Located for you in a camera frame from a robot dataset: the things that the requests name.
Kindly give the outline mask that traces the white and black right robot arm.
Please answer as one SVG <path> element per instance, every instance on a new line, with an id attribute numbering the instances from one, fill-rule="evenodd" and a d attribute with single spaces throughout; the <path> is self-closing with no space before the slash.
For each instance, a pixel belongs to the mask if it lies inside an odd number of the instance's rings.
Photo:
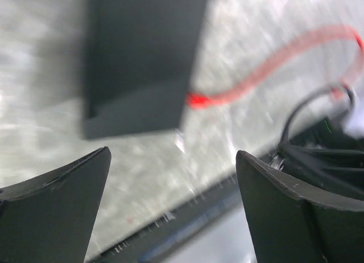
<path id="1" fill-rule="evenodd" d="M 305 106 L 299 104 L 287 119 L 277 146 L 276 156 L 282 159 L 278 169 L 325 191 L 363 200 L 363 138 L 349 136 L 325 117 L 294 143 L 289 128 Z"/>

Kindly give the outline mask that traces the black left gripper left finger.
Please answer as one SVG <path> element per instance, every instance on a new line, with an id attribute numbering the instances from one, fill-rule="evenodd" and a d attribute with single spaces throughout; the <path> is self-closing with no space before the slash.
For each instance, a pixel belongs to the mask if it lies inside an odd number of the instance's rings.
<path id="1" fill-rule="evenodd" d="M 111 152 L 1 188 L 1 262 L 84 262 Z"/>

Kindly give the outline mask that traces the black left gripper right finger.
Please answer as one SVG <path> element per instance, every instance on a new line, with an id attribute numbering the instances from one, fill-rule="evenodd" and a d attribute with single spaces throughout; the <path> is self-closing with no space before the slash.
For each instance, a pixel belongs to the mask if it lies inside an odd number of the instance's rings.
<path id="1" fill-rule="evenodd" d="M 258 262 L 363 262 L 363 201 L 236 155 L 239 189 Z"/>

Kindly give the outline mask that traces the black network switch box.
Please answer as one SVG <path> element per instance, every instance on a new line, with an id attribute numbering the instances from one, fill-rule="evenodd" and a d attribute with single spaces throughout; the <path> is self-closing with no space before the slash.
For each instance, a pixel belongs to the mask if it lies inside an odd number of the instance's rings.
<path id="1" fill-rule="evenodd" d="M 87 139 L 181 125 L 208 0 L 86 0 Z"/>

